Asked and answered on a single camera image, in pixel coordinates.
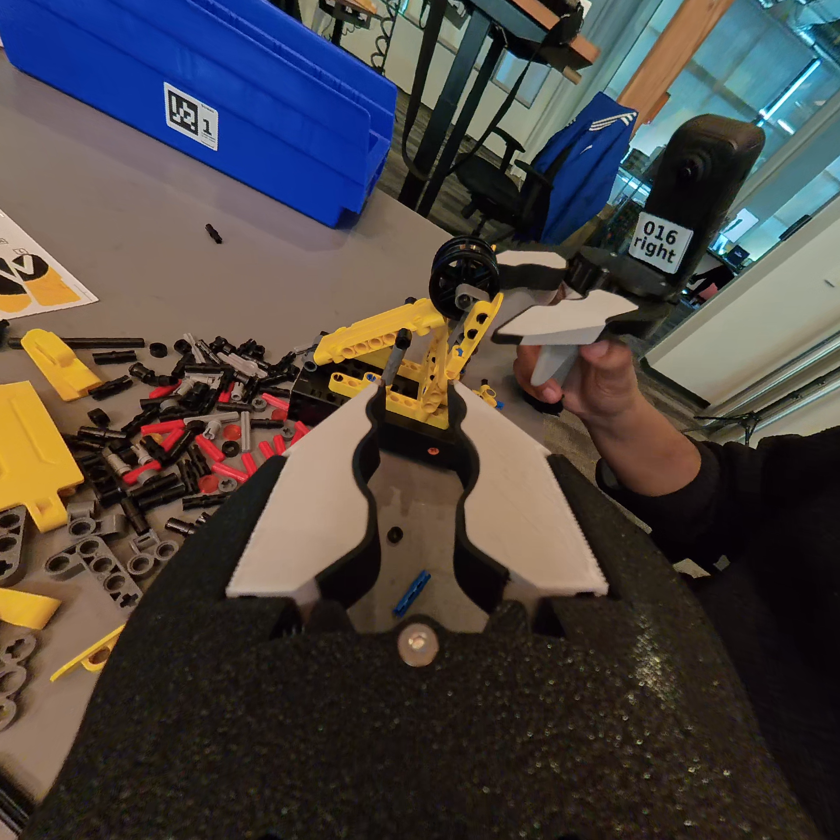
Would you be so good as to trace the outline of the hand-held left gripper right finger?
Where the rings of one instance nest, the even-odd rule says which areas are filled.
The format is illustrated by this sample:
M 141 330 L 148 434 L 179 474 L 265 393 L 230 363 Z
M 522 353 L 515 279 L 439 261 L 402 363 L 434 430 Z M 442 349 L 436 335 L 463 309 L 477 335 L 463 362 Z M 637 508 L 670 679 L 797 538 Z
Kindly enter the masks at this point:
M 448 388 L 449 430 L 463 485 L 454 572 L 483 612 L 510 584 L 538 601 L 606 596 L 608 582 L 557 476 L 559 460 L 465 385 Z

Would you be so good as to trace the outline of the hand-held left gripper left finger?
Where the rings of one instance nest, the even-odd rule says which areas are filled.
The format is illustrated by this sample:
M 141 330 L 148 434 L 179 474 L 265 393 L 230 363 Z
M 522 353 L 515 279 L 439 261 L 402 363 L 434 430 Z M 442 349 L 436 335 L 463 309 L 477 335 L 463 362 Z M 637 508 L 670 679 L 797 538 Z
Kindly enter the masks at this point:
M 383 388 L 368 384 L 288 455 L 227 584 L 228 598 L 286 597 L 350 608 L 382 564 L 369 483 L 381 464 Z

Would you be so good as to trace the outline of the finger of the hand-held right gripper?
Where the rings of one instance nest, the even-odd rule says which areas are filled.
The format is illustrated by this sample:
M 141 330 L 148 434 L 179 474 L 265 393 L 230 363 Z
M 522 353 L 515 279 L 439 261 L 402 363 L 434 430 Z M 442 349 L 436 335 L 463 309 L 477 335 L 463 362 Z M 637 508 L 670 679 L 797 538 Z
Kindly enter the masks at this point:
M 566 295 L 567 260 L 552 250 L 496 252 L 500 291 L 526 291 L 538 304 L 552 306 Z
M 636 303 L 614 292 L 596 289 L 585 297 L 531 306 L 501 324 L 491 339 L 497 344 L 529 346 L 589 344 L 612 319 L 637 310 Z

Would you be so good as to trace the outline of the black toy wheel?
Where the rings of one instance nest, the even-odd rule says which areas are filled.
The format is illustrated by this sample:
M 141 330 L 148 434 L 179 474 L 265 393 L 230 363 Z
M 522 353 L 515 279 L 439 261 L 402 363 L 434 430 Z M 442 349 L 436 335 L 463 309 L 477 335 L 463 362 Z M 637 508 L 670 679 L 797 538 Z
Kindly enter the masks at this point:
M 474 298 L 491 301 L 500 291 L 497 257 L 492 247 L 474 236 L 458 236 L 444 243 L 433 258 L 428 296 L 447 320 L 460 320 L 463 309 L 457 300 L 460 286 L 478 290 Z

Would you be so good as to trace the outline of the yellow toy building model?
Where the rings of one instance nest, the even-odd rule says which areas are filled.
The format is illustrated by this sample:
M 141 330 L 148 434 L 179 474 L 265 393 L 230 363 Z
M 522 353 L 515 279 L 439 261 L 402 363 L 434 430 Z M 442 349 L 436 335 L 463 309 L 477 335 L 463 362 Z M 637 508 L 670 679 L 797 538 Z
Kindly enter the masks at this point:
M 422 298 L 321 336 L 292 387 L 289 420 L 314 428 L 388 374 L 381 448 L 455 469 L 448 389 L 460 382 L 504 300 L 501 291 L 485 293 L 466 284 L 457 290 L 468 305 L 454 327 Z

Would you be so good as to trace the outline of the person's right forearm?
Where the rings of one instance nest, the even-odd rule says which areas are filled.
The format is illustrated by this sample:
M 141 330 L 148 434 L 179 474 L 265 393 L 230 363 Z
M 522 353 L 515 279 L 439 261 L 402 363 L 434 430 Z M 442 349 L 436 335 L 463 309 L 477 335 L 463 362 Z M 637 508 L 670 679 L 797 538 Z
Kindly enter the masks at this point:
M 715 574 L 726 558 L 838 589 L 838 427 L 756 448 L 696 442 L 649 405 L 591 436 L 623 485 L 612 497 L 670 560 Z

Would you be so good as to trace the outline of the person's right hand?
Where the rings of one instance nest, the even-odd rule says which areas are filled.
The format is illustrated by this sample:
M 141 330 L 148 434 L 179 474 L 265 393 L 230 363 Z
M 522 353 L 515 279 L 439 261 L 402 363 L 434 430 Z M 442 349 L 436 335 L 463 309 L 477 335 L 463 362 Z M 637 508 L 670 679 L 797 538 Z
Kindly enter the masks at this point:
M 531 383 L 540 347 L 520 345 L 513 374 L 527 404 L 539 413 L 568 411 L 584 425 L 617 427 L 649 408 L 639 390 L 630 349 L 617 340 L 602 340 L 579 348 L 562 382 L 551 378 Z

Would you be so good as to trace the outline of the black office chair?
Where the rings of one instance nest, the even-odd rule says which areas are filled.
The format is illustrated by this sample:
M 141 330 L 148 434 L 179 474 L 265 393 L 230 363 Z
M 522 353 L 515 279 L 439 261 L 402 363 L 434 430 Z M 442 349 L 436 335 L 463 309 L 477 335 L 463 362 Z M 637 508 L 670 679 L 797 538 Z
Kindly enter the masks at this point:
M 454 173 L 469 194 L 461 216 L 480 215 L 472 237 L 479 237 L 488 221 L 497 221 L 509 226 L 520 239 L 539 241 L 547 221 L 553 181 L 568 152 L 559 152 L 540 170 L 536 164 L 512 159 L 515 152 L 524 152 L 524 147 L 507 131 L 495 128 L 492 132 L 506 144 L 498 167 L 476 154 L 462 154 L 456 161 Z

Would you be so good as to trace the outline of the blue jacket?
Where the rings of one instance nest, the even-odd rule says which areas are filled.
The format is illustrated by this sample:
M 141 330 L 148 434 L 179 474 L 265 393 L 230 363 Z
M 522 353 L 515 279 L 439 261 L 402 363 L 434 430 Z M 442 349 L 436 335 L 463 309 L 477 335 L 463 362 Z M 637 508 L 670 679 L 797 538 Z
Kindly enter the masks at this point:
M 526 240 L 561 245 L 599 214 L 611 195 L 627 153 L 638 112 L 604 92 L 546 143 L 532 161 L 548 180 L 533 207 Z

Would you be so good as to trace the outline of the blue pin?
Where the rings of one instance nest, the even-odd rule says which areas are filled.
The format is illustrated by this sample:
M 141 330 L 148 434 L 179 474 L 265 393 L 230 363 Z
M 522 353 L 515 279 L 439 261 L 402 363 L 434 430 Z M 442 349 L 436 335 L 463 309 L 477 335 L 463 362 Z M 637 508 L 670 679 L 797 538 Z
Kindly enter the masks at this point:
M 418 576 L 408 585 L 406 591 L 392 609 L 394 618 L 403 618 L 410 607 L 415 603 L 418 596 L 423 592 L 425 586 L 430 582 L 432 575 L 422 570 Z

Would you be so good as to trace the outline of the pile of black red pins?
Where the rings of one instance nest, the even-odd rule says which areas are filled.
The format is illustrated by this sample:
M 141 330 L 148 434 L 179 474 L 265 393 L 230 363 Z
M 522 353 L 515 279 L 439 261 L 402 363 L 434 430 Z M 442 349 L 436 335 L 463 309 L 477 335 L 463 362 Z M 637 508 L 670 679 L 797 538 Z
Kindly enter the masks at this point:
M 256 339 L 234 344 L 186 333 L 171 347 L 92 350 L 98 366 L 125 372 L 91 390 L 96 403 L 149 388 L 138 411 L 118 426 L 101 406 L 65 435 L 101 509 L 119 506 L 131 529 L 151 529 L 147 514 L 176 502 L 204 516 L 252 477 L 286 455 L 309 428 L 288 418 L 291 387 L 316 343 L 268 360 Z

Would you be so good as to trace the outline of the short grey beam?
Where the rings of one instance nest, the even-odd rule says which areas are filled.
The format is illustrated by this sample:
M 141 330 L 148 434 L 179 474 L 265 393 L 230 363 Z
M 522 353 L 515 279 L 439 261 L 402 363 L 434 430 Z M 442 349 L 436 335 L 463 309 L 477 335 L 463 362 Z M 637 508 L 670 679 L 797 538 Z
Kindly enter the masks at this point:
M 147 579 L 173 558 L 179 550 L 175 541 L 162 539 L 150 529 L 129 540 L 131 549 L 127 562 L 128 573 L 136 581 Z

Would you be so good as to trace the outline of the wooden desk with black legs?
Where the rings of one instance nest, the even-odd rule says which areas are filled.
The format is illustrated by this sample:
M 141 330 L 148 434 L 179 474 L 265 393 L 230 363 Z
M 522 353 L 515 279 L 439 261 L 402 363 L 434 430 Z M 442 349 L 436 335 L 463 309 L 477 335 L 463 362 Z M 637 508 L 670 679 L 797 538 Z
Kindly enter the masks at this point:
M 417 117 L 432 66 L 446 2 L 430 2 L 427 25 L 417 60 L 404 130 L 402 157 L 407 168 L 399 202 L 427 217 L 455 158 L 480 100 L 504 51 L 563 74 L 573 84 L 591 67 L 600 50 L 580 31 L 588 2 L 473 1 L 465 2 L 469 21 L 443 89 L 411 156 L 407 142 Z

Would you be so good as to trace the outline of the grey angled perforated beam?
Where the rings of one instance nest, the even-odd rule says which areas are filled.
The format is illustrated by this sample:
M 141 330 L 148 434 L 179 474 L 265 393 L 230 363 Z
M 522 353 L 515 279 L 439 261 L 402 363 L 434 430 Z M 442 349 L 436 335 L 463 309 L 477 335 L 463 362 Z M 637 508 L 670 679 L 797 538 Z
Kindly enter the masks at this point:
M 86 537 L 52 554 L 44 563 L 44 571 L 53 581 L 68 581 L 83 573 L 97 591 L 113 602 L 121 616 L 131 614 L 143 595 L 100 537 Z

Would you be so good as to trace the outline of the black tripod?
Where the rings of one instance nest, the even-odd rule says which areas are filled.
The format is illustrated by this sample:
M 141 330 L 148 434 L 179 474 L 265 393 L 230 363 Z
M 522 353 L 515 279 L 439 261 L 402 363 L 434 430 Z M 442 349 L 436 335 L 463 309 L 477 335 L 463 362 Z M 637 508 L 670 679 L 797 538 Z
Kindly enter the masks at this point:
M 729 415 L 694 415 L 693 420 L 709 439 L 734 430 L 744 444 L 750 445 L 756 432 L 838 393 L 838 390 L 839 368 L 836 367 L 760 409 Z

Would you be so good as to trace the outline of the grey connector piece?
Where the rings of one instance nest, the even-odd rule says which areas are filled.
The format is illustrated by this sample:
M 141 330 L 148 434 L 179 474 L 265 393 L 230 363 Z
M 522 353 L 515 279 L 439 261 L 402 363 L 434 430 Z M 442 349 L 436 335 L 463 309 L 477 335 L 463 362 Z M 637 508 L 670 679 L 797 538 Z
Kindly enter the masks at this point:
M 68 534 L 76 541 L 86 537 L 105 540 L 120 539 L 128 535 L 128 520 L 121 512 L 106 514 L 96 500 L 71 502 L 66 507 Z

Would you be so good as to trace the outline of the yellow wedge piece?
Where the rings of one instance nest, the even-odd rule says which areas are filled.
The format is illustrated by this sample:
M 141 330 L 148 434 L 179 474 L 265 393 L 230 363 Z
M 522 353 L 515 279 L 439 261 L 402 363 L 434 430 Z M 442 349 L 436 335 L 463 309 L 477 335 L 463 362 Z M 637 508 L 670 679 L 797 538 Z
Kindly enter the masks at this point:
M 95 644 L 89 646 L 76 657 L 60 666 L 49 678 L 51 683 L 57 682 L 58 679 L 69 673 L 83 669 L 92 674 L 97 674 L 104 668 L 108 662 L 110 655 L 119 640 L 119 637 L 125 628 L 125 623 L 118 626 L 111 633 L 99 639 Z

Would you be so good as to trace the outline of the long black axle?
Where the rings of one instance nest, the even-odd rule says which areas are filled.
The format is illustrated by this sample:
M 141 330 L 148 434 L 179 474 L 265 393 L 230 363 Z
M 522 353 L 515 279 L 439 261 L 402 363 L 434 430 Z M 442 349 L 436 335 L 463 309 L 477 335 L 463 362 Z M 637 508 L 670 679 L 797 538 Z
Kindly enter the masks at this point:
M 61 338 L 55 339 L 71 350 L 140 350 L 146 347 L 143 338 Z

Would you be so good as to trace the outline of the large yellow panel piece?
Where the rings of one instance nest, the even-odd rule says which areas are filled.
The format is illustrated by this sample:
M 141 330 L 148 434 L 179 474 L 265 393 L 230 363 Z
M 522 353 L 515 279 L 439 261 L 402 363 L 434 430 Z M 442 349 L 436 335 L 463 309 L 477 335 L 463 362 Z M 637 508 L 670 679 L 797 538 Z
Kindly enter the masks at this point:
M 24 506 L 40 532 L 67 524 L 64 497 L 83 483 L 30 382 L 1 386 L 1 510 Z

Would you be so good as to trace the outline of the yellow curved piece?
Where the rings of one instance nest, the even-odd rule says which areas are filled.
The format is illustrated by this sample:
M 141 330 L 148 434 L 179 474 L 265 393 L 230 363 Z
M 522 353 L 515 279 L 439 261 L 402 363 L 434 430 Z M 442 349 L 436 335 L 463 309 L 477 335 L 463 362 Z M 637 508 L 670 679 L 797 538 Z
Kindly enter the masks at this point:
M 1 623 L 40 631 L 59 610 L 61 600 L 35 593 L 1 588 Z

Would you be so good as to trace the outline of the small yellow panel piece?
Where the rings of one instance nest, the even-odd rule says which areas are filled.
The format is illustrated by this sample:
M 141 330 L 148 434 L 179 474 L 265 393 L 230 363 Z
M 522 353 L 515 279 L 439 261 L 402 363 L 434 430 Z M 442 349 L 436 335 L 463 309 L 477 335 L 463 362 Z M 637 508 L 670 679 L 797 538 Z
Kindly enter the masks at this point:
M 63 402 L 74 402 L 103 384 L 55 333 L 31 329 L 20 342 Z

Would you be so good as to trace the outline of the blue plastic storage bin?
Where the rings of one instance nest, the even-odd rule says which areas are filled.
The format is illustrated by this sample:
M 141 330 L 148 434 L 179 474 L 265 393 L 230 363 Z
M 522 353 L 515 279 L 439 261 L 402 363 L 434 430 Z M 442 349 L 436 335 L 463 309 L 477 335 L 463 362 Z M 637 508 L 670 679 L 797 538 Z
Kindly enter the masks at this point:
M 330 227 L 359 216 L 396 86 L 270 2 L 2 2 L 9 61 Z

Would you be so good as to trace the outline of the yellow black sticker sheet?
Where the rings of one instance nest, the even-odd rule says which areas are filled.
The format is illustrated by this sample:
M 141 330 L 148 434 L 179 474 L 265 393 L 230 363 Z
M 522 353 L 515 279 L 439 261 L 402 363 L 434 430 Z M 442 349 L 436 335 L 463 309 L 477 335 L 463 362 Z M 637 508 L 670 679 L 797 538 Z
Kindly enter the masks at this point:
M 1 212 L 1 319 L 86 306 L 98 301 L 69 270 Z

